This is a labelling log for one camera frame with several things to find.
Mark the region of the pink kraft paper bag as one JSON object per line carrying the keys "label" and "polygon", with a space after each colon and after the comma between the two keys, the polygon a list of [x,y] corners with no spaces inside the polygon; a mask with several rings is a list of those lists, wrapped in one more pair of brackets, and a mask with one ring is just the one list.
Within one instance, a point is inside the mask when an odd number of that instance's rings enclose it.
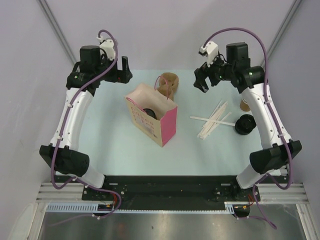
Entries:
{"label": "pink kraft paper bag", "polygon": [[140,83],[124,99],[133,124],[160,147],[164,147],[176,134],[178,105],[170,98],[169,82],[158,76],[156,83],[164,81],[165,94]]}

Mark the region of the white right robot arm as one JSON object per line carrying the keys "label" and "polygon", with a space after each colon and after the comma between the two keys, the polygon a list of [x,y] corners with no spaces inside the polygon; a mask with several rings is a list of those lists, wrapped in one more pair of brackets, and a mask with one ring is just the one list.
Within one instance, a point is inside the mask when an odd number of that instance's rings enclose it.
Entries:
{"label": "white right robot arm", "polygon": [[206,79],[213,87],[221,81],[231,82],[250,108],[260,135],[262,149],[249,155],[250,164],[237,175],[237,184],[230,188],[231,196],[242,201],[249,194],[248,188],[264,175],[290,164],[302,150],[302,145],[292,139],[282,124],[270,87],[265,83],[265,71],[261,66],[251,66],[245,42],[228,44],[226,57],[220,54],[213,41],[200,47],[198,53],[207,60],[194,71],[194,87],[206,93],[209,89]]}

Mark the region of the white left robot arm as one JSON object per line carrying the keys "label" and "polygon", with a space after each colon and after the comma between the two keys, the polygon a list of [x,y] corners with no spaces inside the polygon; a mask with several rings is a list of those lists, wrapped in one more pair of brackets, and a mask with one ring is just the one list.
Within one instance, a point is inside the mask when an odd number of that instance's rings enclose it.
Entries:
{"label": "white left robot arm", "polygon": [[49,145],[41,145],[39,154],[51,168],[51,177],[58,172],[94,187],[100,200],[110,196],[111,188],[104,184],[105,176],[90,164],[90,157],[78,151],[79,137],[89,105],[102,81],[127,84],[133,77],[128,58],[123,56],[118,69],[118,48],[107,39],[99,45],[85,45],[79,50],[66,82],[66,99],[57,129]]}

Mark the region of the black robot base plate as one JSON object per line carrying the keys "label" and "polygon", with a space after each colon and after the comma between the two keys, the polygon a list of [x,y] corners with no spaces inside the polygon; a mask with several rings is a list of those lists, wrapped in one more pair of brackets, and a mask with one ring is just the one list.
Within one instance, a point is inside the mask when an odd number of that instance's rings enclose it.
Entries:
{"label": "black robot base plate", "polygon": [[81,186],[82,201],[114,204],[123,211],[214,211],[225,202],[262,202],[262,187],[242,189],[234,175],[107,176],[102,188]]}

